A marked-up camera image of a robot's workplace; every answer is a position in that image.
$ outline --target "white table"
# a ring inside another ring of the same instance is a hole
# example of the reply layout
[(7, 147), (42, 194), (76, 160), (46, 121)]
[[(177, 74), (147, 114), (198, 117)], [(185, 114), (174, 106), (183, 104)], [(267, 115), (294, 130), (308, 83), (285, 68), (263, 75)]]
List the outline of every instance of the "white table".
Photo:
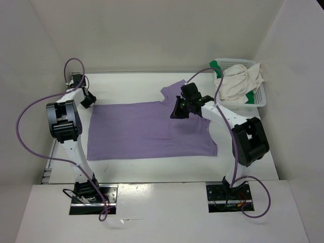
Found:
[[(96, 104), (137, 103), (161, 101), (160, 90), (182, 79), (188, 80), (193, 73), (102, 73), (87, 74), (90, 92), (97, 97)], [(212, 73), (202, 73), (193, 82), (201, 94), (213, 96), (215, 85)], [(83, 124), (82, 145), (87, 154), (88, 130), (92, 108), (78, 107)], [(246, 117), (259, 117), (258, 111), (239, 112)], [(229, 132), (216, 124), (210, 125), (210, 133), (218, 145), (218, 156), (186, 156), (152, 159), (113, 159), (89, 161), (100, 183), (154, 183), (220, 181), (234, 163)], [(62, 146), (55, 144), (54, 157), (68, 158)], [(51, 161), (49, 183), (74, 183), (69, 164)], [(271, 153), (250, 167), (250, 174), (261, 180), (278, 180)]]
[[(265, 181), (272, 197), (269, 213), (249, 219), (241, 212), (208, 213), (206, 184), (120, 184), (116, 215), (99, 222), (98, 215), (69, 215), (63, 188), (35, 185), (16, 243), (57, 242), (246, 242), (307, 243), (308, 239), (287, 181)], [(257, 215), (267, 195), (250, 182)]]

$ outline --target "purple cloth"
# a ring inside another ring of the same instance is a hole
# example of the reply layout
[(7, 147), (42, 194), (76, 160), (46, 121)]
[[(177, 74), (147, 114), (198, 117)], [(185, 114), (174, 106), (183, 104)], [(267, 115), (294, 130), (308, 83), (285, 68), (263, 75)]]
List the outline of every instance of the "purple cloth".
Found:
[(170, 119), (182, 80), (161, 90), (164, 101), (95, 105), (89, 127), (88, 160), (216, 156), (209, 120), (190, 114)]

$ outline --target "laundry basket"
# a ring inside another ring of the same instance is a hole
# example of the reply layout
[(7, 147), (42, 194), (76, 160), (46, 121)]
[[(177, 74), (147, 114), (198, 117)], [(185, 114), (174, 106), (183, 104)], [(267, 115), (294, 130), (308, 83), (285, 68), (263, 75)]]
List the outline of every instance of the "laundry basket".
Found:
[[(221, 67), (222, 71), (225, 71), (227, 68), (241, 64), (245, 66), (246, 68), (250, 68), (256, 62), (246, 59), (232, 59), (232, 58), (217, 58), (215, 59), (218, 63), (218, 65)], [(219, 94), (216, 97), (216, 101), (218, 104), (228, 108), (228, 109), (240, 109), (240, 110), (253, 110), (257, 107), (265, 106), (267, 103), (267, 100), (265, 98), (264, 88), (263, 84), (258, 88), (257, 92), (254, 94), (254, 104), (240, 104), (240, 103), (229, 103), (229, 102), (223, 102), (219, 98)]]

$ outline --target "white cloth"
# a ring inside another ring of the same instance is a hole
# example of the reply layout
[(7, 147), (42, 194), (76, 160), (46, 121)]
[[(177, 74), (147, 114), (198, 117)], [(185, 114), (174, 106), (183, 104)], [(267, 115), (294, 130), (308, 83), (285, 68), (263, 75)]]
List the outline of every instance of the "white cloth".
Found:
[[(221, 79), (214, 80), (216, 86)], [(246, 94), (251, 90), (256, 93), (264, 79), (261, 76), (260, 63), (249, 69), (243, 65), (234, 65), (224, 71), (224, 79), (219, 90), (221, 101), (233, 103), (246, 103)]]

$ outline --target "white wall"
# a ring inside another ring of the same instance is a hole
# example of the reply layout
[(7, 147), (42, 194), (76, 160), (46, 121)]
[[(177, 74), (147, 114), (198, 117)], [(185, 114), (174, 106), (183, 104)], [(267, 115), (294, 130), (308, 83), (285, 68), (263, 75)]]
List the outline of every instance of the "white wall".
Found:
[(286, 0), (256, 55), (267, 81), (262, 122), (311, 243), (323, 242), (323, 43), (324, 11), (316, 0)]
[(252, 58), (282, 0), (30, 0), (61, 56), (88, 71), (198, 70)]
[[(63, 61), (29, 1), (1, 1), (0, 30), (0, 242), (13, 242), (31, 186), (40, 183), (46, 164), (18, 143), (16, 118), (33, 100), (63, 90)], [(30, 147), (48, 154), (45, 105), (28, 112), (21, 130)]]

